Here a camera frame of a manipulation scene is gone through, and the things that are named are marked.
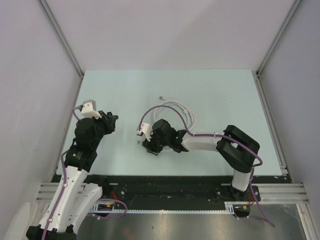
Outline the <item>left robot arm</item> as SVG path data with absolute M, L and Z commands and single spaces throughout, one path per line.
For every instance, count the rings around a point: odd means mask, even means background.
M 92 175 L 98 146 L 105 135 L 116 130 L 117 115 L 92 110 L 79 119 L 72 144 L 61 156 L 62 176 L 37 226 L 26 232 L 29 240 L 75 240 L 80 225 L 94 203 L 110 191 L 106 177 Z

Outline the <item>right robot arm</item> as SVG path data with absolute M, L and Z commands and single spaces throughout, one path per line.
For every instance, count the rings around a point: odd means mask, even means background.
M 198 150 L 218 152 L 233 168 L 231 192 L 234 195 L 247 191 L 260 150 L 256 140 L 234 125 L 215 133 L 190 133 L 187 129 L 176 130 L 168 121 L 160 119 L 153 125 L 142 123 L 137 135 L 145 137 L 141 145 L 155 156 L 165 147 L 176 153 Z

